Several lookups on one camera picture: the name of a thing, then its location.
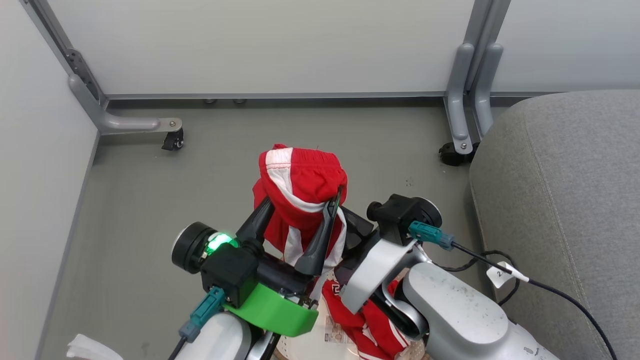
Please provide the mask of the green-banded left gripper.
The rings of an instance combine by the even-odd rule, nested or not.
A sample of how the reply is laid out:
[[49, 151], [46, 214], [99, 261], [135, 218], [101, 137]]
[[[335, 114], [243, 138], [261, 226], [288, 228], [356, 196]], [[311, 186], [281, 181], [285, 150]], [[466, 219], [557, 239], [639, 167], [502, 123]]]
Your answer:
[[310, 299], [314, 277], [295, 271], [293, 266], [269, 253], [252, 250], [264, 248], [265, 231], [274, 210], [269, 197], [263, 198], [240, 226], [236, 238], [194, 222], [183, 228], [174, 240], [171, 260], [178, 268], [201, 278], [201, 266], [222, 244], [249, 249], [259, 261], [258, 283], [241, 307], [234, 308], [226, 298], [218, 313], [230, 312], [266, 332], [298, 337], [308, 333], [318, 317]]

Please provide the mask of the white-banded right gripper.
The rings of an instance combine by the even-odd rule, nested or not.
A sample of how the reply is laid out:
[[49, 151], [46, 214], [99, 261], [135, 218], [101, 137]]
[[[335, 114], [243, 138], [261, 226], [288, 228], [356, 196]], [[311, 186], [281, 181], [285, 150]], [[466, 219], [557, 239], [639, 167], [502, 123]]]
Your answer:
[[[343, 188], [338, 187], [334, 199], [323, 205], [320, 225], [306, 251], [295, 263], [295, 271], [302, 275], [318, 277], [323, 272], [342, 192]], [[396, 300], [388, 291], [390, 282], [413, 259], [414, 256], [410, 253], [417, 241], [414, 239], [407, 245], [400, 246], [381, 239], [370, 249], [368, 242], [374, 235], [374, 225], [346, 207], [340, 209], [346, 221], [346, 237], [342, 260], [336, 265], [336, 271], [355, 270], [340, 292], [343, 305], [351, 313], [356, 313], [379, 291], [381, 296], [377, 298], [385, 308], [403, 315], [418, 315], [416, 309], [405, 301]]]

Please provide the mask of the red white striped garment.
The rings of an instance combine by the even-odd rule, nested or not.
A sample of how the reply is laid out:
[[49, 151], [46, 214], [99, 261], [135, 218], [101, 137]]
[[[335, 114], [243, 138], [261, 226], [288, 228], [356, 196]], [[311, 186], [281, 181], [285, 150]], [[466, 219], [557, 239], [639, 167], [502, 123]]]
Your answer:
[[[254, 205], [269, 198], [275, 207], [264, 237], [284, 262], [295, 265], [316, 234], [326, 203], [336, 196], [341, 202], [346, 200], [348, 176], [334, 153], [283, 144], [261, 153], [258, 164]], [[346, 235], [345, 214], [339, 210], [311, 298], [326, 301], [332, 319], [355, 343], [361, 360], [395, 360], [409, 346], [409, 340], [371, 301], [358, 312], [350, 312], [338, 294], [338, 283], [327, 279], [342, 258]]]

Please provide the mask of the white perforated laundry basket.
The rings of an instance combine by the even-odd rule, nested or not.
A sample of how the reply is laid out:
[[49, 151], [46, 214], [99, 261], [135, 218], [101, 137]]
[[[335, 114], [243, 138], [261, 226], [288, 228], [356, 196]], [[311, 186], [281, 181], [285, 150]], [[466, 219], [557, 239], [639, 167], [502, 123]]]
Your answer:
[[[425, 344], [405, 337], [372, 301], [359, 312], [350, 312], [340, 290], [336, 281], [324, 283], [312, 330], [297, 337], [282, 336], [274, 353], [278, 360], [431, 360]], [[324, 342], [327, 315], [355, 345]]]

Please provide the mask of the printed barcode sticker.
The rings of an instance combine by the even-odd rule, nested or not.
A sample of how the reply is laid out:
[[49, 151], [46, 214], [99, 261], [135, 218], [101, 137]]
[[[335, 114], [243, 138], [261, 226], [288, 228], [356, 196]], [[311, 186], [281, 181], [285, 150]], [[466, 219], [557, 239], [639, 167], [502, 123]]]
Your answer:
[[325, 316], [323, 340], [329, 344], [354, 346], [355, 342], [347, 335], [342, 327], [334, 322], [330, 315]]

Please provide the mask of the small black caster wheel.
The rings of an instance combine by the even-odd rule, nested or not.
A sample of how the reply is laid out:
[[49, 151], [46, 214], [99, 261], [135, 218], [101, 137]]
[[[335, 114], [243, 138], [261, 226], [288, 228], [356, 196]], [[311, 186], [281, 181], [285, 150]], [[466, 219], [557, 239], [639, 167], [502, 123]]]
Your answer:
[[165, 151], [177, 151], [183, 148], [185, 143], [185, 132], [183, 129], [179, 129], [172, 132], [167, 132], [166, 137], [161, 146]]

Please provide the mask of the large black caster wheel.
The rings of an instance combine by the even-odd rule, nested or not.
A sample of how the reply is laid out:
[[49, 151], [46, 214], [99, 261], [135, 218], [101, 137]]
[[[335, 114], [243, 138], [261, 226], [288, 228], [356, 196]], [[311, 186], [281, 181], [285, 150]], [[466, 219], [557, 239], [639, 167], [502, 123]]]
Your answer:
[[442, 164], [452, 167], [462, 166], [463, 164], [471, 164], [479, 145], [480, 142], [475, 142], [470, 153], [462, 154], [457, 153], [453, 142], [445, 143], [438, 150], [439, 160], [442, 162]]

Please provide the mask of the grey curved partition leg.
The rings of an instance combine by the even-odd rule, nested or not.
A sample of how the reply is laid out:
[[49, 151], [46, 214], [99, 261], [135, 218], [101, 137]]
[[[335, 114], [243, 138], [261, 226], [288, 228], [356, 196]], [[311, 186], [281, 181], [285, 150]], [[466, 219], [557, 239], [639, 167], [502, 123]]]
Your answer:
[[166, 133], [183, 139], [180, 118], [122, 117], [107, 110], [109, 100], [80, 50], [74, 48], [48, 0], [19, 0], [67, 72], [67, 86], [102, 136], [129, 133]]

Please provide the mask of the grey upright partition leg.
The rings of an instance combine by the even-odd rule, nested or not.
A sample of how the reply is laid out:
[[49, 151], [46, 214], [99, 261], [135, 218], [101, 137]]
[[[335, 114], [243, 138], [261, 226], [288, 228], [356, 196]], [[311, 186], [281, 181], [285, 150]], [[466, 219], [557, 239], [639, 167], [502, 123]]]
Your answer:
[[498, 43], [487, 46], [471, 85], [471, 110], [480, 139], [483, 139], [494, 123], [490, 94], [503, 50], [503, 46]]
[[460, 155], [468, 155], [473, 150], [464, 107], [466, 80], [473, 55], [473, 44], [462, 43], [457, 48], [445, 92], [445, 109], [452, 143], [455, 152]]

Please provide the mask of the white crumpled fabric piece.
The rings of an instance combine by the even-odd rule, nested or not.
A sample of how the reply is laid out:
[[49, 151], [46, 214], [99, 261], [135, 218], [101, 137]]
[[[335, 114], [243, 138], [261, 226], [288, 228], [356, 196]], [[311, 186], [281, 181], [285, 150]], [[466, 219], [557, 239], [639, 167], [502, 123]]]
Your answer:
[[124, 360], [116, 351], [101, 342], [78, 333], [67, 345], [67, 358], [80, 360]]

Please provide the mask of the grey fabric sofa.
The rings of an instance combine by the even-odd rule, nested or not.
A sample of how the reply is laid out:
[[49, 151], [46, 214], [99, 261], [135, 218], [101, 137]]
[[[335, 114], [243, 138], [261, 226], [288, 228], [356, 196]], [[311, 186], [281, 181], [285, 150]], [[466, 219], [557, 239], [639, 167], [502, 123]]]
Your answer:
[[565, 292], [640, 360], [640, 89], [536, 96], [483, 137], [470, 191], [485, 248]]

